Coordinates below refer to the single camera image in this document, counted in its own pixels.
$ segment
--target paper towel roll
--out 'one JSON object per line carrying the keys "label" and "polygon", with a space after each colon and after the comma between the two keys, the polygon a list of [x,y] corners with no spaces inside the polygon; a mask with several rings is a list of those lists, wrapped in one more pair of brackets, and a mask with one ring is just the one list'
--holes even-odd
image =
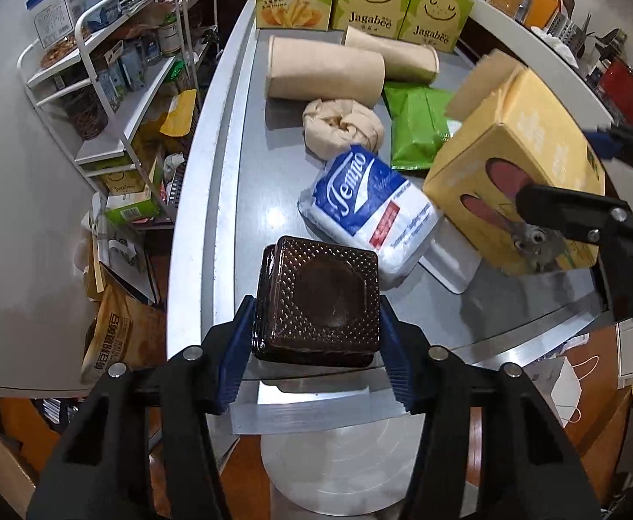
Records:
{"label": "paper towel roll", "polygon": [[347,28],[343,45],[378,52],[386,67],[386,79],[429,84],[439,74],[439,57],[433,47],[394,41]]}
{"label": "paper towel roll", "polygon": [[285,100],[355,100],[374,107],[383,88],[377,52],[271,36],[266,94]]}

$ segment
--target food jar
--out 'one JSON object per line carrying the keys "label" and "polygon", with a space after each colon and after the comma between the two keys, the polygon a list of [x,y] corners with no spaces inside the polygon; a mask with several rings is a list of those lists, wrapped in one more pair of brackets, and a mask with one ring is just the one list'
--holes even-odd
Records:
{"label": "food jar", "polygon": [[68,121],[83,140],[97,137],[109,123],[107,113],[92,86],[64,96],[61,104]]}
{"label": "food jar", "polygon": [[168,13],[165,16],[165,20],[162,22],[162,25],[158,27],[157,32],[159,50],[163,57],[173,57],[176,55],[180,48],[182,48],[182,41],[179,36],[177,16],[175,13]]}
{"label": "food jar", "polygon": [[[83,14],[83,0],[27,0],[27,10],[45,54],[40,61],[48,68],[76,48],[76,21]],[[83,29],[83,36],[89,31]]]}
{"label": "food jar", "polygon": [[142,90],[145,87],[145,65],[136,50],[135,43],[127,43],[119,58],[123,79],[130,91]]}

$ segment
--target plastic bag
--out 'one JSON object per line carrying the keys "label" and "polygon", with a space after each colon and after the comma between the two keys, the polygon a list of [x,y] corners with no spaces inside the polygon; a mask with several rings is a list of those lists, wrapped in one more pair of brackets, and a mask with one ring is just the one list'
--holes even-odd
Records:
{"label": "plastic bag", "polygon": [[442,217],[422,191],[360,145],[329,161],[298,207],[336,243],[375,251],[384,287],[411,272]]}
{"label": "plastic bag", "polygon": [[454,95],[437,90],[390,81],[383,85],[391,130],[391,167],[429,169],[442,145],[449,139],[449,123],[444,115]]}

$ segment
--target yellow cardboard box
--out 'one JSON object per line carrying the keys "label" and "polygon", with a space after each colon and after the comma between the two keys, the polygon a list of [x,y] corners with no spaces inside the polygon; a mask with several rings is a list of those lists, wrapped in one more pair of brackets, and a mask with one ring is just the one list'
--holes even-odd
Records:
{"label": "yellow cardboard box", "polygon": [[604,195],[605,172],[537,75],[500,51],[483,58],[447,107],[463,122],[423,187],[494,267],[509,275],[590,267],[598,248],[531,226],[515,198],[531,182]]}

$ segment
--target white face mask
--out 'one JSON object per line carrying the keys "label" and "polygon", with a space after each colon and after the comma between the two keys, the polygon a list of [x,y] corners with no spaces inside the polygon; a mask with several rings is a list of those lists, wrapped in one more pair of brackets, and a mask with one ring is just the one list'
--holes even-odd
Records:
{"label": "white face mask", "polygon": [[[579,383],[581,383],[582,379],[587,378],[590,374],[592,374],[596,370],[596,368],[598,367],[598,362],[601,360],[601,358],[600,358],[600,356],[591,356],[584,362],[578,363],[576,365],[572,365],[572,368],[574,368],[574,370],[575,370],[579,366],[585,365],[585,364],[589,363],[592,360],[595,360],[596,363],[593,364],[593,367],[591,368],[591,370],[588,373],[586,373],[585,375],[582,375],[581,377],[579,377],[578,375],[576,376],[576,378],[579,380]],[[563,407],[563,408],[571,408],[571,407],[567,407],[565,405],[555,405],[555,406]],[[576,407],[575,412],[578,413],[578,418],[576,420],[569,419],[569,422],[571,422],[572,424],[574,424],[576,422],[579,422],[581,420],[581,409],[579,407]]]}

